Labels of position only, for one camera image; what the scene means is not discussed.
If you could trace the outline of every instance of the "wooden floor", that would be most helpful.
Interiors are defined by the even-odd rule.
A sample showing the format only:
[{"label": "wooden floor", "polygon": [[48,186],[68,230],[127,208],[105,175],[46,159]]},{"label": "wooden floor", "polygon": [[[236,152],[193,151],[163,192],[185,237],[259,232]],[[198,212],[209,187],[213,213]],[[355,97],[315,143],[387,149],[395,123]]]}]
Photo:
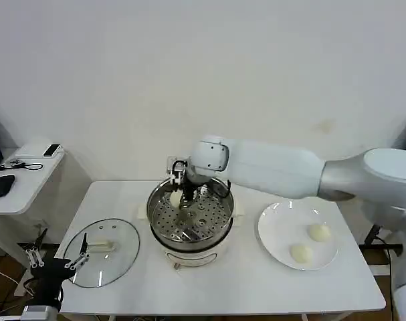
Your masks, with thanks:
[{"label": "wooden floor", "polygon": [[[369,263],[385,263],[385,257],[382,253],[376,253],[374,255],[373,252],[365,254],[366,259]],[[18,264],[13,258],[9,256],[0,257],[0,270],[11,276],[18,282],[21,279],[21,276],[24,273],[24,269]],[[384,310],[376,311],[376,312],[356,312],[344,320],[346,321],[389,321],[391,320],[390,314],[390,295],[389,295],[389,277],[377,277],[377,283],[385,297],[387,302],[387,306]],[[24,298],[16,298],[14,296],[15,284],[0,276],[0,311],[6,308],[14,307],[8,310],[3,315],[20,315],[21,311],[23,310],[23,306],[25,302],[29,299],[29,296]],[[59,317],[59,320],[66,321],[66,319],[62,316]],[[106,316],[100,317],[101,321],[107,321]],[[129,317],[118,317],[118,321],[150,321],[150,320],[165,320],[165,321],[301,321],[300,316],[186,316],[186,317],[178,317],[178,316],[168,316],[168,317],[161,317],[158,316],[157,319],[155,317],[140,317],[138,316],[129,316]],[[320,319],[320,315],[308,315],[309,321],[316,321]]]}]

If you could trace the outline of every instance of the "white wall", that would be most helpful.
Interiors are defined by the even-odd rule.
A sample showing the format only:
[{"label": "white wall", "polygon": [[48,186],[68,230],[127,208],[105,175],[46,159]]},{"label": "white wall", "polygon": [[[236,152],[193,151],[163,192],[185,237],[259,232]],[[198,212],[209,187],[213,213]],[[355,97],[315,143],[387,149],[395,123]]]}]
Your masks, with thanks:
[{"label": "white wall", "polygon": [[391,146],[406,1],[0,0],[0,122],[94,180],[157,179],[205,133],[323,158]]}]

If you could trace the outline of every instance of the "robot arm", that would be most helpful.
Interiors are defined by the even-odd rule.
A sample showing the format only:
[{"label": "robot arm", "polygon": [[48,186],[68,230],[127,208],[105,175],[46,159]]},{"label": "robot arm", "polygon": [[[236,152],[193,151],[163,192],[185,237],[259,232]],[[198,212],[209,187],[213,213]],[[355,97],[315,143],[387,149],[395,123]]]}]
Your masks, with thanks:
[{"label": "robot arm", "polygon": [[195,145],[189,168],[190,181],[218,177],[291,199],[358,196],[406,208],[406,150],[379,148],[324,162],[304,149],[208,136]]},{"label": "robot arm", "polygon": [[37,244],[26,249],[31,274],[37,281],[33,298],[27,302],[20,316],[0,316],[0,321],[56,321],[58,312],[62,307],[64,295],[62,283],[72,278],[90,259],[87,249],[86,233],[82,240],[79,256],[75,261],[58,258],[44,261],[39,254]]}]

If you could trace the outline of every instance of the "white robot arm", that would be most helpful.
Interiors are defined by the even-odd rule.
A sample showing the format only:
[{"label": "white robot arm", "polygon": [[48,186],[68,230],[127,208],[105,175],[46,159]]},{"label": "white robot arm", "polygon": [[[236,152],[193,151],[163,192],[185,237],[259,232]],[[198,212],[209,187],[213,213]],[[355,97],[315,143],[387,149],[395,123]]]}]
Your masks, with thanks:
[{"label": "white robot arm", "polygon": [[[406,150],[378,148],[325,162],[308,150],[207,136],[187,160],[186,176],[195,185],[218,177],[291,199],[357,196],[406,213]],[[395,300],[406,321],[406,215],[399,225],[404,250],[395,275]]]}]

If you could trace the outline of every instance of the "table leg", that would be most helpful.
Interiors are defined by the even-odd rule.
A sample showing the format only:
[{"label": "table leg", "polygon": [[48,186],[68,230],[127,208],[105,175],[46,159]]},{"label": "table leg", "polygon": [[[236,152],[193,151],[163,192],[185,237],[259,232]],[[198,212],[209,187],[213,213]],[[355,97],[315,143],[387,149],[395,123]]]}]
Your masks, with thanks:
[{"label": "table leg", "polygon": [[16,259],[22,266],[27,267],[29,262],[23,249],[15,242],[14,234],[0,218],[0,248]]},{"label": "table leg", "polygon": [[89,314],[71,314],[71,313],[63,314],[62,313],[61,315],[70,321],[98,321],[98,319],[95,315],[89,315]]},{"label": "table leg", "polygon": [[329,315],[329,316],[321,316],[318,321],[341,321],[345,319],[347,316],[350,316],[352,311],[350,312],[343,312],[337,315]]}]

